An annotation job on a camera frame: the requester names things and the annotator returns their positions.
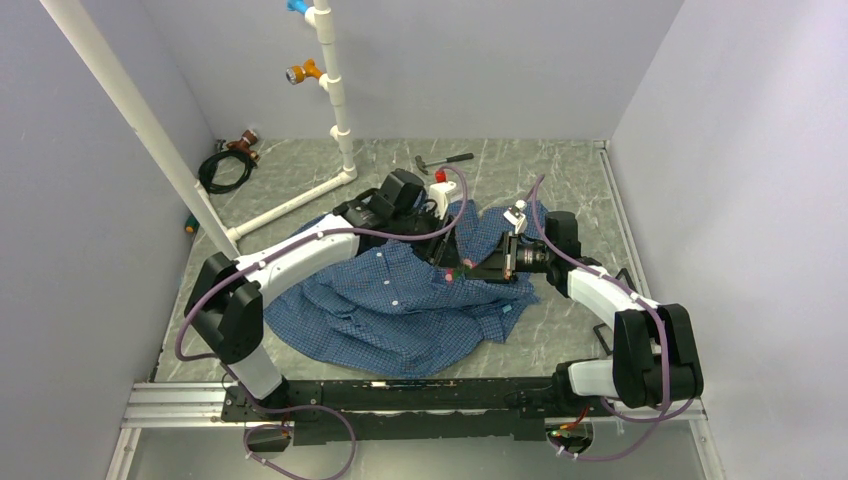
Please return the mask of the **pink flower brooch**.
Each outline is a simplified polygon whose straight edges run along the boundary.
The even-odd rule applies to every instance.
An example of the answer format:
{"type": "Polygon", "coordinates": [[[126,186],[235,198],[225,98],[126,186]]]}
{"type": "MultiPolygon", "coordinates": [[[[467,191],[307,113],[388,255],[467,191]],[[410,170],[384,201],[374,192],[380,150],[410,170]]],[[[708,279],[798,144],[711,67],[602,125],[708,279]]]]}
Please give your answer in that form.
{"type": "Polygon", "coordinates": [[[458,266],[445,270],[444,280],[447,283],[453,283],[469,273],[474,266],[475,264],[470,259],[464,259],[458,266]]]}

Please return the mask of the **blue checkered shirt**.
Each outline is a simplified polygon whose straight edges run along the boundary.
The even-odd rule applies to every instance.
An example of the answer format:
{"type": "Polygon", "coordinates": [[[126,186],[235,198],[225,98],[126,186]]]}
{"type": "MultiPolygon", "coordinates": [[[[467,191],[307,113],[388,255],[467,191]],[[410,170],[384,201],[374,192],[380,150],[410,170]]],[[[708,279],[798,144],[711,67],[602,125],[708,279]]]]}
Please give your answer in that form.
{"type": "Polygon", "coordinates": [[[294,285],[264,311],[270,330],[320,362],[400,378],[440,373],[484,342],[506,341],[538,302],[528,275],[456,276],[390,240],[294,285]]]}

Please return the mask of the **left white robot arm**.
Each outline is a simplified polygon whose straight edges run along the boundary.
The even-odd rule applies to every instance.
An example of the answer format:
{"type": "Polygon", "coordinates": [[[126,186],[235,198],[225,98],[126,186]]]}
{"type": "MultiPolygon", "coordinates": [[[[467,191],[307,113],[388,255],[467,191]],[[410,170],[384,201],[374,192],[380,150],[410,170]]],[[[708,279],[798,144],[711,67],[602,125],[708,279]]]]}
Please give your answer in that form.
{"type": "Polygon", "coordinates": [[[433,199],[416,174],[396,169],[377,188],[336,206],[314,226],[258,253],[230,259],[216,253],[201,267],[175,355],[188,355],[183,340],[193,329],[245,388],[248,407],[264,420],[279,417],[289,399],[289,382],[263,347],[264,310],[279,296],[314,274],[362,255],[388,240],[412,246],[419,259],[439,267],[461,265],[454,230],[465,215],[470,192],[463,174],[434,210],[433,199]]]}

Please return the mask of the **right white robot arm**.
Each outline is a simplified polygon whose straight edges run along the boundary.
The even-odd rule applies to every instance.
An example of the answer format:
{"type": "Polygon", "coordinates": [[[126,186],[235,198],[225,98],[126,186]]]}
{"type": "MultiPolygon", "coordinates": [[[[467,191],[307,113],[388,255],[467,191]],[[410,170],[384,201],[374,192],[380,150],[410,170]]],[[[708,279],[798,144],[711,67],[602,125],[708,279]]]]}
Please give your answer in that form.
{"type": "Polygon", "coordinates": [[[640,408],[699,397],[703,374],[688,311],[638,294],[582,256],[574,214],[547,213],[543,233],[539,239],[504,233],[466,276],[506,284],[523,273],[542,274],[563,297],[588,308],[612,330],[606,358],[557,366],[550,391],[555,409],[574,415],[592,399],[640,408]]]}

